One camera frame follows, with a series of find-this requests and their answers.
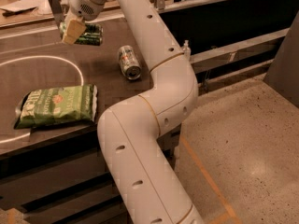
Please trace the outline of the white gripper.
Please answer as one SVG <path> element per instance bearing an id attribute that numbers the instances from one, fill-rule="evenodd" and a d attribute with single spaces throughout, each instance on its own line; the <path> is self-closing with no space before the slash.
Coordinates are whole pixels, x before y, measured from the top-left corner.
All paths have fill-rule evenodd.
<path id="1" fill-rule="evenodd" d="M 75 44 L 85 32 L 84 21 L 95 20 L 104 8 L 107 0 L 69 0 L 69 10 L 63 23 L 62 40 L 66 44 Z"/>

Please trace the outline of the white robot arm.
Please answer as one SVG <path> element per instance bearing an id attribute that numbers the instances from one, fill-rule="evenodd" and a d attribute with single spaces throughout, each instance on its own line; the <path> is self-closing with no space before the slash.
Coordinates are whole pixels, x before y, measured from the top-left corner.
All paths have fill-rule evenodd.
<path id="1" fill-rule="evenodd" d="M 106 0 L 70 0 L 64 41 L 97 18 Z M 108 108 L 97 135 L 134 224 L 204 224 L 161 151 L 158 138 L 194 109 L 198 85 L 189 60 L 149 0 L 118 0 L 153 86 Z"/>

